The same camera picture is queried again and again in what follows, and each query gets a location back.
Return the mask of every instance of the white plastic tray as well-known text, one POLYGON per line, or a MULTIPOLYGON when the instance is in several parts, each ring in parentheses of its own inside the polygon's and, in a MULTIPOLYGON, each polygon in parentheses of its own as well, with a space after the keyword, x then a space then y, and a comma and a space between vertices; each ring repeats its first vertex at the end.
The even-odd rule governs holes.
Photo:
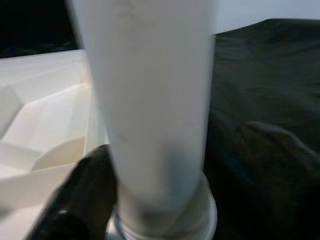
POLYGON ((75 163, 108 143, 82 50, 0 60, 0 236, 21 240, 75 163))

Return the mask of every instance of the white cylinder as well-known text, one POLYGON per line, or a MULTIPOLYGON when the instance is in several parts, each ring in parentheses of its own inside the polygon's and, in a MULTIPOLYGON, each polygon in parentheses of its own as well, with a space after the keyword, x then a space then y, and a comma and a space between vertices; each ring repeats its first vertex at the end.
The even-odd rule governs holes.
POLYGON ((122 189, 120 218, 130 204, 135 214, 170 215, 199 188, 211 89, 209 2, 73 1, 122 189))

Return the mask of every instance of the dark background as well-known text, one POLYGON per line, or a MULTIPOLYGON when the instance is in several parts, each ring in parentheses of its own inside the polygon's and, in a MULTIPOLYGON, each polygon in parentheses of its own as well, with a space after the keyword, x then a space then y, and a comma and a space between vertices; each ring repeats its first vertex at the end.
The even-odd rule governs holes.
POLYGON ((77 48, 64 0, 0 0, 0 58, 77 48))

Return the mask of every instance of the white tube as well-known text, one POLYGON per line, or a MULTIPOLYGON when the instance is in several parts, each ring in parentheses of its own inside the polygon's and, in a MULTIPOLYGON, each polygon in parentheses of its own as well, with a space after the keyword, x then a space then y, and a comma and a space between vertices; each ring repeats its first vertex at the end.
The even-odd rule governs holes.
POLYGON ((120 218, 140 235, 165 235, 146 219, 176 219, 202 186, 209 1, 73 0, 120 181, 120 218))

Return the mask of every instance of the white wall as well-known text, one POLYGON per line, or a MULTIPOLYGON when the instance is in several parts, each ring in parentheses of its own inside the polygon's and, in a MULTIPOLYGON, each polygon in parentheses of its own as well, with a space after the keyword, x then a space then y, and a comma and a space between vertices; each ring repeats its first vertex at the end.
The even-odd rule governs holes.
POLYGON ((216 0, 216 33, 271 18, 320 19, 320 0, 216 0))

